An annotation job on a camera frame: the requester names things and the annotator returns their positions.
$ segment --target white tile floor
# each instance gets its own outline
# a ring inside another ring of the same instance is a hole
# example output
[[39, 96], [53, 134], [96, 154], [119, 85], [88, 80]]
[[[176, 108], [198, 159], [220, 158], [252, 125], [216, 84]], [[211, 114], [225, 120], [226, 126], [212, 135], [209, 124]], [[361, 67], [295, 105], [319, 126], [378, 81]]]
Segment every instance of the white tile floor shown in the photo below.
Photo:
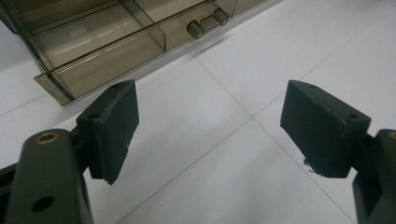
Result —
[[[149, 75], [137, 81], [141, 123], [119, 180], [86, 174], [96, 223], [356, 223], [355, 172], [310, 173], [279, 118], [288, 80], [300, 79], [370, 116], [370, 134], [396, 129], [396, 1], [263, 9], [134, 71]], [[60, 107], [38, 73], [1, 25], [0, 167], [30, 135], [71, 130], [103, 91]]]

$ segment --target brass insert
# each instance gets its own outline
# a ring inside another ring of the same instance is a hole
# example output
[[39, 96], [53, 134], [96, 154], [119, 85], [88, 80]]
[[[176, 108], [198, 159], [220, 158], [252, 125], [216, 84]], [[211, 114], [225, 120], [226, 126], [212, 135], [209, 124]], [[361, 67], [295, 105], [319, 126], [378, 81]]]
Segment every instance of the brass insert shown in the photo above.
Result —
[[393, 139], [395, 139], [395, 140], [396, 140], [396, 132], [389, 133], [389, 135], [390, 135], [390, 137], [392, 137]]
[[59, 138], [59, 136], [60, 135], [58, 133], [43, 133], [37, 137], [35, 142], [37, 144], [44, 145], [44, 144], [51, 143], [51, 142], [55, 141], [56, 139]]

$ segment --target translucent brown plastic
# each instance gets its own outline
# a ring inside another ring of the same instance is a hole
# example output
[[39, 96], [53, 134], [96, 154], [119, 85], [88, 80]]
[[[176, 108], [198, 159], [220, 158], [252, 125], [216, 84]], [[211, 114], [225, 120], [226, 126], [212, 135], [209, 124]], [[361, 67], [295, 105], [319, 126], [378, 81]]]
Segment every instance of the translucent brown plastic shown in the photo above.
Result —
[[192, 39], [186, 27], [217, 8], [231, 18], [254, 0], [0, 0], [61, 105]]

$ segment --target tile grout line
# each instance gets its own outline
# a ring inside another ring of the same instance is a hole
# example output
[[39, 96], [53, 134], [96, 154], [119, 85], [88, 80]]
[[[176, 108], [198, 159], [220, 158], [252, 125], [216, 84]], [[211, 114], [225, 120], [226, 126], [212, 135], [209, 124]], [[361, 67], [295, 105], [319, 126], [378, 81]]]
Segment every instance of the tile grout line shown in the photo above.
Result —
[[[303, 75], [299, 81], [303, 80], [305, 77], [308, 77], [313, 71], [315, 71], [320, 65], [324, 64], [325, 62], [327, 62], [336, 52], [338, 52], [340, 49], [342, 49], [346, 44], [350, 43], [352, 40], [356, 39], [356, 37], [358, 37], [358, 35], [361, 35], [361, 33], [363, 33], [365, 30], [367, 30], [370, 26], [372, 26], [376, 21], [378, 21], [379, 19], [376, 19], [375, 21], [373, 21], [372, 23], [370, 23], [369, 25], [367, 25], [366, 27], [362, 28], [359, 32], [357, 32], [355, 35], [353, 35], [352, 37], [350, 37], [350, 39], [348, 39], [344, 44], [342, 44], [340, 47], [338, 47], [333, 53], [331, 53], [328, 57], [326, 57], [325, 59], [323, 59], [320, 63], [318, 63], [315, 67], [313, 67], [311, 70], [309, 70], [305, 75]], [[282, 94], [284, 94], [286, 91], [282, 91], [282, 93], [280, 93], [275, 100], [277, 100]], [[256, 117], [258, 114], [260, 114], [265, 108], [267, 108], [269, 105], [271, 105], [275, 100], [271, 101], [271, 103], [269, 103], [268, 105], [265, 105], [259, 112], [257, 112], [256, 114], [252, 115], [252, 117]]]
[[[260, 125], [260, 127], [262, 127], [262, 125], [256, 120], [256, 118], [253, 118], [259, 125]], [[349, 220], [352, 222], [352, 223], [354, 223], [354, 224], [356, 224], [355, 223], [355, 221], [338, 205], [338, 203], [336, 203], [331, 197], [330, 197], [330, 195], [320, 186], [320, 185], [318, 185], [318, 183], [309, 175], [309, 174], [307, 174], [306, 172], [305, 172], [305, 170], [303, 169], [303, 167], [301, 167], [300, 166], [300, 164], [285, 150], [285, 148], [283, 148], [278, 142], [277, 142], [277, 140], [271, 135], [271, 134], [269, 134], [268, 132], [267, 132], [267, 130], [265, 130], [264, 129], [264, 127], [262, 127], [262, 129], [276, 142], [276, 144], [280, 147], [280, 148], [282, 148], [282, 150], [291, 158], [291, 160], [292, 161], [294, 161], [294, 163], [296, 163], [297, 164], [297, 166], [303, 171], [303, 173], [304, 174], [306, 174], [307, 176], [308, 176], [308, 178], [309, 179], [311, 179], [311, 181], [312, 182], [314, 182], [314, 184], [316, 185], [316, 186], [318, 186], [318, 188], [335, 204], [335, 206], [337, 206], [338, 207], [338, 209], [340, 209], [340, 211], [342, 212], [342, 213], [344, 213], [344, 215], [346, 215], [348, 218], [349, 218]]]
[[233, 99], [253, 118], [253, 116], [241, 105], [241, 103], [239, 103], [239, 101], [238, 100], [236, 100], [235, 99], [235, 97], [228, 91], [228, 89], [227, 88], [225, 88], [224, 87], [224, 85], [220, 82], [220, 81], [218, 81], [218, 79], [195, 57], [195, 55], [193, 55], [191, 52], [189, 52], [188, 51], [188, 53], [195, 59], [195, 61], [197, 61], [198, 62], [198, 64], [200, 64], [205, 70], [206, 70], [206, 72], [207, 73], [209, 73], [210, 74], [210, 76], [212, 76], [218, 83], [219, 83], [219, 85], [225, 90], [225, 91], [227, 91], [228, 92], [228, 94], [231, 96], [231, 97], [233, 97]]
[[[312, 14], [311, 11], [309, 11], [308, 9], [305, 9], [309, 14]], [[372, 25], [374, 25], [380, 18], [375, 19], [374, 21], [370, 22], [367, 26], [361, 28], [360, 31], [358, 31], [355, 35], [353, 35], [352, 37], [350, 37], [344, 44], [342, 44], [340, 47], [338, 47], [333, 53], [331, 53], [328, 57], [326, 57], [323, 61], [321, 61], [320, 63], [318, 63], [314, 68], [312, 68], [309, 72], [307, 72], [304, 76], [302, 76], [299, 80], [301, 81], [303, 78], [309, 76], [314, 70], [316, 70], [320, 65], [322, 65], [323, 63], [327, 62], [336, 52], [338, 52], [340, 49], [342, 49], [345, 45], [349, 44], [352, 40], [356, 39], [356, 37], [358, 37], [358, 35], [361, 35], [364, 31], [366, 31], [369, 27], [371, 27]]]
[[259, 112], [257, 112], [255, 115], [253, 115], [253, 118], [256, 117], [258, 114], [260, 114], [265, 108], [270, 106], [273, 102], [275, 102], [279, 97], [281, 97], [286, 91], [282, 91], [273, 101], [271, 101], [268, 105], [266, 105], [263, 109], [261, 109]]
[[151, 196], [149, 196], [145, 201], [143, 201], [141, 204], [139, 204], [134, 210], [132, 210], [130, 213], [122, 217], [119, 221], [116, 223], [121, 223], [126, 217], [131, 215], [134, 211], [136, 211], [140, 206], [142, 206], [144, 203], [146, 203], [148, 200], [150, 200], [152, 197], [154, 197], [158, 192], [160, 192], [162, 189], [164, 189], [166, 186], [168, 186], [170, 183], [172, 183], [175, 179], [177, 179], [179, 176], [183, 175], [186, 171], [188, 171], [195, 163], [200, 161], [203, 157], [205, 157], [207, 154], [209, 154], [213, 149], [215, 149], [218, 145], [220, 145], [222, 142], [227, 140], [231, 135], [236, 133], [239, 129], [241, 129], [243, 126], [245, 126], [248, 122], [253, 120], [254, 118], [250, 118], [247, 121], [245, 121], [243, 124], [241, 124], [239, 127], [237, 127], [232, 133], [228, 134], [225, 138], [223, 138], [221, 141], [219, 141], [217, 144], [215, 144], [212, 148], [210, 148], [204, 155], [202, 155], [200, 158], [198, 158], [196, 161], [194, 161], [191, 165], [189, 165], [186, 169], [184, 169], [180, 174], [176, 175], [173, 177], [170, 181], [168, 181], [165, 185], [160, 187], [157, 191], [155, 191]]
[[34, 101], [37, 101], [37, 100], [39, 100], [39, 99], [41, 99], [41, 98], [43, 98], [44, 96], [47, 96], [47, 95], [48, 95], [48, 94], [44, 94], [44, 95], [42, 95], [42, 96], [40, 96], [40, 97], [37, 97], [37, 98], [33, 99], [32, 101], [29, 101], [29, 102], [27, 102], [27, 103], [25, 103], [25, 104], [23, 104], [23, 105], [19, 105], [19, 106], [15, 107], [15, 108], [13, 108], [13, 109], [11, 109], [11, 110], [8, 110], [6, 113], [0, 115], [0, 118], [3, 117], [3, 116], [6, 115], [6, 114], [11, 113], [12, 111], [15, 111], [15, 110], [17, 110], [17, 109], [19, 109], [19, 108], [21, 108], [21, 107], [26, 106], [26, 105], [29, 105], [30, 103], [32, 103], [32, 102], [34, 102]]

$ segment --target metal drawer knob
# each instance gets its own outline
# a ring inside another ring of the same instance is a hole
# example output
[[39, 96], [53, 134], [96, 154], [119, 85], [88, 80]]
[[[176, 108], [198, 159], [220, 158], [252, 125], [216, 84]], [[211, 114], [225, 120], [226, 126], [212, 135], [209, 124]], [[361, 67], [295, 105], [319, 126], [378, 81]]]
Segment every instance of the metal drawer knob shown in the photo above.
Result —
[[190, 21], [186, 27], [186, 31], [195, 39], [199, 39], [215, 28], [224, 26], [229, 19], [229, 15], [223, 9], [217, 8], [212, 15], [200, 21]]

